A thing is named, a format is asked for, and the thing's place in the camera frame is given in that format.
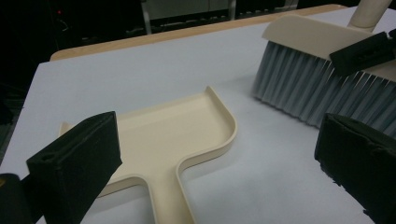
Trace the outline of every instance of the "white table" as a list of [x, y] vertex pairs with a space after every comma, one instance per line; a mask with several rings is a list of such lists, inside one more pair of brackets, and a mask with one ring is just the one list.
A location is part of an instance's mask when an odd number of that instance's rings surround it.
[[[312, 16], [346, 26], [353, 8]], [[375, 33], [394, 28], [388, 10]], [[318, 130], [249, 93], [267, 24], [81, 56], [38, 67], [0, 173], [28, 174], [25, 161], [55, 140], [62, 122], [118, 114], [212, 86], [235, 115], [238, 134], [224, 156], [182, 174], [197, 223], [373, 223], [320, 171]], [[153, 223], [148, 191], [132, 187], [98, 199], [83, 223]]]

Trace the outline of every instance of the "dark background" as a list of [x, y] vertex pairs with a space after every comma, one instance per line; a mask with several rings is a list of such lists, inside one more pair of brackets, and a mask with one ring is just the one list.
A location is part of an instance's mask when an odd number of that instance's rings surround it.
[[[299, 0], [297, 8], [326, 4], [352, 7], [358, 3]], [[285, 0], [239, 0], [236, 16], [284, 4]], [[47, 62], [54, 52], [129, 37], [126, 31], [136, 27], [144, 30], [144, 21], [140, 0], [12, 0], [0, 1], [0, 27], [1, 124], [9, 115], [4, 99], [24, 99], [38, 65]]]

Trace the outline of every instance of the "gray bristles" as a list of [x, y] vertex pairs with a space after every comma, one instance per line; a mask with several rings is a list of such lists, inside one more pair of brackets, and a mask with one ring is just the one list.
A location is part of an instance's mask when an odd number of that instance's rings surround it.
[[396, 83], [333, 70], [329, 61], [269, 41], [252, 93], [309, 125], [319, 127], [325, 113], [334, 113], [396, 138]]

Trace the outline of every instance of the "dustpan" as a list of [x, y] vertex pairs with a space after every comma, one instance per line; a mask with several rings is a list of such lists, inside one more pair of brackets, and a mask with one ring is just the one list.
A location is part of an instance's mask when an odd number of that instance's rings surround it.
[[[156, 223], [195, 223], [180, 183], [183, 170], [224, 154], [236, 121], [212, 88], [117, 116], [122, 166], [100, 196], [148, 187]], [[61, 134], [73, 125], [63, 123]]]

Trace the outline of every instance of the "broom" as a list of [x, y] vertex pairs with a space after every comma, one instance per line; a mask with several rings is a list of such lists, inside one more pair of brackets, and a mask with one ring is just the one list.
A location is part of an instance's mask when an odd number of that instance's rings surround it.
[[[312, 126], [332, 113], [396, 138], [395, 31], [371, 34], [390, 2], [361, 1], [348, 27], [296, 15], [270, 23], [253, 96]], [[387, 57], [371, 58], [378, 46]]]

